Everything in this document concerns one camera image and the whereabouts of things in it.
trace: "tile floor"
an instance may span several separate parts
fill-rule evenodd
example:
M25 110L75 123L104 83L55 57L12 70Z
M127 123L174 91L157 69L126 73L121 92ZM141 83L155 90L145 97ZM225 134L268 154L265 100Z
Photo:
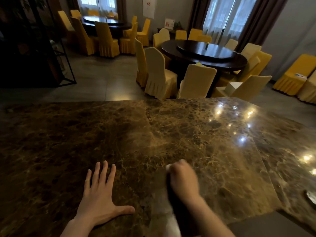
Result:
M67 53L77 84L57 88L2 88L0 103L153 99L135 81L136 57L121 55L107 59L72 50ZM70 71L66 77L71 79ZM271 87L268 84L251 103L316 129L316 106L273 91Z

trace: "right hand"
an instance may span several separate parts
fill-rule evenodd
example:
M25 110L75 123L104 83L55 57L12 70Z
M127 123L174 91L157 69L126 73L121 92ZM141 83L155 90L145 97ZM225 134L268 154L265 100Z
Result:
M178 198L185 204L198 201L199 194L198 177L192 167L183 159L166 166L170 172L170 185Z

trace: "marble countertop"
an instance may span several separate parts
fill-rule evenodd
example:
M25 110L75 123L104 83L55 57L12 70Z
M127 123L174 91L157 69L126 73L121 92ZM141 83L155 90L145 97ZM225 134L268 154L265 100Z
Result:
M90 236L163 236L164 167L186 159L225 223L284 209L316 230L316 133L236 98L70 102L0 112L0 236L59 236L88 168L116 164L113 202L136 213Z

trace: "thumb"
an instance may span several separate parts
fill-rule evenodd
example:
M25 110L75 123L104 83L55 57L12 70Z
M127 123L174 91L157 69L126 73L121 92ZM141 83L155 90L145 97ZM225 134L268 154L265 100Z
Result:
M117 215L132 215L135 213L135 208L130 205L123 205L116 207Z

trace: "left hand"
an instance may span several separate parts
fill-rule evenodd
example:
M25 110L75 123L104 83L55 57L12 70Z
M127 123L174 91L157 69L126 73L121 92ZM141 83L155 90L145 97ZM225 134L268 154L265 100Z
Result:
M74 220L81 220L91 225L91 227L104 224L119 215L132 215L135 213L135 208L132 206L116 206L113 204L112 189L116 167L112 165L111 172L105 183L107 161L103 162L103 169L99 179L100 165L100 162L97 162L95 165L91 186L92 171L88 170L84 183L83 197L79 204L77 215L74 218Z

